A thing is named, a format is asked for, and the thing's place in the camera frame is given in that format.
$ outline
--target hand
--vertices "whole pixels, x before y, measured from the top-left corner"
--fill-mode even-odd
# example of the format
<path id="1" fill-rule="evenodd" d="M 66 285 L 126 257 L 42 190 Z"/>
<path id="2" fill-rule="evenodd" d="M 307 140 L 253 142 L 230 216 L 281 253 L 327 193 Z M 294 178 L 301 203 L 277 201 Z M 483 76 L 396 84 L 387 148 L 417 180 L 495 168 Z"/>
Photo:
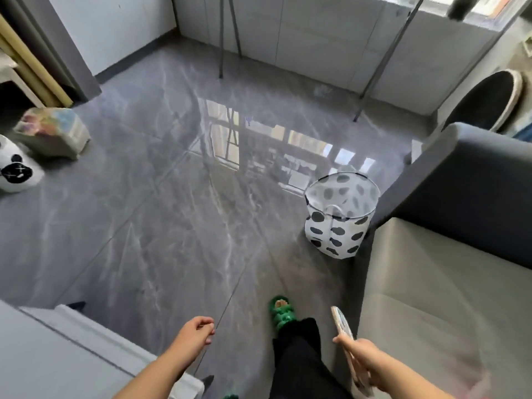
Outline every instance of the hand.
<path id="1" fill-rule="evenodd" d="M 167 352 L 177 356 L 185 368 L 196 360 L 204 346 L 211 343 L 214 335 L 214 319 L 196 316 L 183 325 Z"/>
<path id="2" fill-rule="evenodd" d="M 391 358 L 388 354 L 381 351 L 373 342 L 367 339 L 353 340 L 345 333 L 336 336 L 333 342 L 340 344 L 353 356 L 353 368 L 359 375 L 369 371 L 370 384 L 376 386 L 383 392 L 388 389 L 385 384 L 385 369 Z"/>

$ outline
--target green slipper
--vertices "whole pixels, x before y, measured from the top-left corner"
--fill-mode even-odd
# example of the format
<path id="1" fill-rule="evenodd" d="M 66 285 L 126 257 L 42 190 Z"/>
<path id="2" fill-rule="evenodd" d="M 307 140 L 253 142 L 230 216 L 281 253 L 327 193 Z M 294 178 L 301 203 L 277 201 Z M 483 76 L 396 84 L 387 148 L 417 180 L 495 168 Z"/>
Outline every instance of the green slipper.
<path id="1" fill-rule="evenodd" d="M 275 303 L 279 300 L 285 300 L 286 302 L 288 302 L 288 304 L 276 308 Z M 292 307 L 288 298 L 283 295 L 277 295 L 272 298 L 270 300 L 270 304 L 268 305 L 268 309 L 270 310 L 270 314 L 273 317 L 273 325 L 275 326 L 277 331 L 279 331 L 288 322 L 297 321 L 296 314 L 294 312 L 294 307 Z"/>

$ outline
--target sofa cushion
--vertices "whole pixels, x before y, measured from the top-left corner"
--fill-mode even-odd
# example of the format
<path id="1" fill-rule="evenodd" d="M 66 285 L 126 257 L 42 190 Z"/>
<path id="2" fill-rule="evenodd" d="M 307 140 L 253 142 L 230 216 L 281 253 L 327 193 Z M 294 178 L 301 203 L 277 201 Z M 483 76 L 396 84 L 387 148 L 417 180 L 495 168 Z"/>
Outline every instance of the sofa cushion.
<path id="1" fill-rule="evenodd" d="M 532 270 L 396 218 L 375 234 L 358 336 L 465 398 L 532 396 Z"/>

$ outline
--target black pants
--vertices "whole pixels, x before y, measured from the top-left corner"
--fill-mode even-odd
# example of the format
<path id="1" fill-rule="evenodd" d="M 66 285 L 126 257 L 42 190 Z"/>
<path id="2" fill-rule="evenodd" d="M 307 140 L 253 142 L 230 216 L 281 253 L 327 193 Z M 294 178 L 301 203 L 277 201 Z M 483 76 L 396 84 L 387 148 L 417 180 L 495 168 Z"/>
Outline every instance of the black pants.
<path id="1" fill-rule="evenodd" d="M 273 352 L 270 399 L 352 399 L 321 362 L 320 331 L 313 318 L 284 325 Z"/>

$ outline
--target phone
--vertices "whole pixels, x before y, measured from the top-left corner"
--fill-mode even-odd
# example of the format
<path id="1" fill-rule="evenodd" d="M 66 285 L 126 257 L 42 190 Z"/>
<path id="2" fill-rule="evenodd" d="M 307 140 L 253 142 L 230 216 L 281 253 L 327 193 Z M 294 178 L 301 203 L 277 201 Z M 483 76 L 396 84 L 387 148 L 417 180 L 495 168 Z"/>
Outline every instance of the phone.
<path id="1" fill-rule="evenodd" d="M 340 311 L 340 309 L 337 306 L 332 306 L 331 312 L 332 312 L 332 318 L 334 319 L 338 333 L 339 334 L 345 333 L 346 335 L 351 337 L 351 339 L 354 339 L 353 333 L 351 332 L 351 328 L 349 328 L 349 323 L 347 322 L 347 319 L 345 319 L 345 316 L 342 313 L 342 311 Z M 347 363 L 349 365 L 349 370 L 351 372 L 351 376 L 353 377 L 355 387 L 365 397 L 373 396 L 373 388 L 371 387 L 369 383 L 369 372 L 368 371 L 363 372 L 363 373 L 359 372 L 357 374 L 355 371 L 355 368 L 353 367 L 353 361 L 356 361 L 356 359 L 346 349 L 344 349 L 344 353 L 347 358 Z"/>

